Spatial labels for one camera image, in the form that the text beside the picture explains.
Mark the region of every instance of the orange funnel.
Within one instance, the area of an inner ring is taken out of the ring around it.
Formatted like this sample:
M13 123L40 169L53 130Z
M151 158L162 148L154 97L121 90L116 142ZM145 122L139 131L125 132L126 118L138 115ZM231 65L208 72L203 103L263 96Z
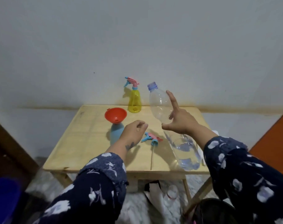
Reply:
M127 116L125 109L114 107L107 109L104 117L113 124L121 123Z

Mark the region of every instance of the tattoo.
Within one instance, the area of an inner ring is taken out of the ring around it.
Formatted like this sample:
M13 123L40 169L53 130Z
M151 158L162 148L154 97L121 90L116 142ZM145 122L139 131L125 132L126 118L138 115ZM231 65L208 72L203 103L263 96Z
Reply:
M129 151L134 146L134 142L131 143L131 145L125 145L125 148L127 151Z

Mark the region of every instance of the table leg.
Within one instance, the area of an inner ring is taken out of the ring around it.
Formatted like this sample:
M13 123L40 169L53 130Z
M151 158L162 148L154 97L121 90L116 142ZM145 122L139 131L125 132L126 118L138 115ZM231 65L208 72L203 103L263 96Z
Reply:
M194 197L188 202L187 208L184 211L184 215L187 215L191 212L195 206L212 190L212 178L209 177L202 187L196 192Z
M184 189L185 189L185 193L186 193L186 197L187 197L187 202L189 204L191 202L191 195L190 195L190 191L189 191L189 188L188 188L186 178L182 179L182 181L183 181L183 185L184 185Z
M54 172L51 171L52 175L59 181L60 184L66 188L68 185L72 184L71 178L66 173Z

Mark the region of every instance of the plastic bottle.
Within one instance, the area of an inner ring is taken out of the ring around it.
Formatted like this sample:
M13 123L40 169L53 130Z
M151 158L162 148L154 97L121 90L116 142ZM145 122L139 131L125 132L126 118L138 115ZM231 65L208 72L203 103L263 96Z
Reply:
M137 85L139 85L139 83L130 77L125 77L125 79L127 79L127 82L124 87L126 87L128 84L133 84L128 104L128 111L132 113L138 113L142 109L141 96L137 90Z
M154 117L162 123L171 123L172 120L169 120L169 115L173 111L173 106L167 93L159 89L155 82L150 83L148 89L150 91L150 107ZM184 170L198 169L201 157L192 138L173 131L164 131L164 134L173 149L178 164Z

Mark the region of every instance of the person's right hand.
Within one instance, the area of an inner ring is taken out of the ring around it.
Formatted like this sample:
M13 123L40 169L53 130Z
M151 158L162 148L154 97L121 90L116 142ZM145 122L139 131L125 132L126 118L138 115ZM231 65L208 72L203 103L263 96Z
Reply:
M172 102L173 112L169 119L173 119L173 121L170 124L162 124L162 129L179 134L191 134L192 130L199 125L198 122L185 109L179 108L176 98L170 91L167 90L166 93Z

